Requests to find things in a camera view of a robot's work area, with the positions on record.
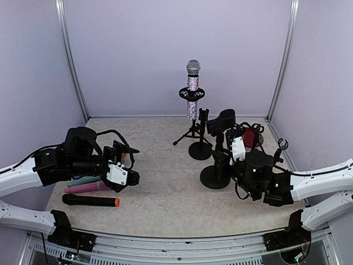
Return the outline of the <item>short black microphone stand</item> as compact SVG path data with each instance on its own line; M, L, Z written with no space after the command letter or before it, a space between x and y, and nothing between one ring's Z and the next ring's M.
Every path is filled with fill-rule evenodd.
M263 143L262 133L264 132L264 127L261 124L253 124L250 127L253 133L252 150L256 147L260 147Z

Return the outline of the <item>pink toy microphone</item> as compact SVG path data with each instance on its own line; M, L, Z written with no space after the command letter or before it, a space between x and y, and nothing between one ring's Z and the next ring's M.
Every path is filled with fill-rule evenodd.
M110 190L103 181L98 181L94 183L86 183L81 185L71 186L69 188L64 189L65 194L79 194L79 193L86 193L86 192L93 192L98 190Z

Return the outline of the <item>mint green toy microphone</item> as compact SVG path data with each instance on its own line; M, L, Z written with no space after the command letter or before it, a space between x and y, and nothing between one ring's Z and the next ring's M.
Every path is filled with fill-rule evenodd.
M70 187L74 187L74 186L78 186L78 185L82 185L82 184L94 183L97 181L98 181L97 177L83 177L80 179L75 179L75 180L70 181L67 184L67 187L70 188Z

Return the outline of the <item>black wireless microphone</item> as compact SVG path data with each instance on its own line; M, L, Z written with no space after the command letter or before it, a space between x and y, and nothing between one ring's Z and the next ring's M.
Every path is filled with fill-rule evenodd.
M75 194L64 194L62 196L64 204L74 206L103 206L103 207L119 207L119 198L106 198L106 197L90 197Z

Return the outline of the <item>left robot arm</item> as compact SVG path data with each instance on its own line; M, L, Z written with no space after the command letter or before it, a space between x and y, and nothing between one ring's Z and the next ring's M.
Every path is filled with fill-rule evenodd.
M100 147L100 133L87 127L70 128L63 143L41 147L17 164L2 168L1 196L82 177L99 177L117 193L138 185L139 173L133 166L124 166L122 156L128 154L134 164L134 155L139 150L131 148L114 129L102 133L113 133L120 140L112 146ZM95 242L95 235L72 229L66 213L58 210L35 211L1 202L1 224L42 233L49 242L71 248L81 249Z

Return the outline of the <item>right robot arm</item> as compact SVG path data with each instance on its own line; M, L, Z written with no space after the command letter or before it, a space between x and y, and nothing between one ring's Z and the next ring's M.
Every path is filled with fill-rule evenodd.
M321 194L331 197L317 205L293 212L288 226L278 232L264 234L267 251L302 244L311 240L311 232L323 223L352 208L352 160L336 166L309 172L291 172L281 168L277 158L260 151L213 152L216 176L235 181L253 200L281 207Z

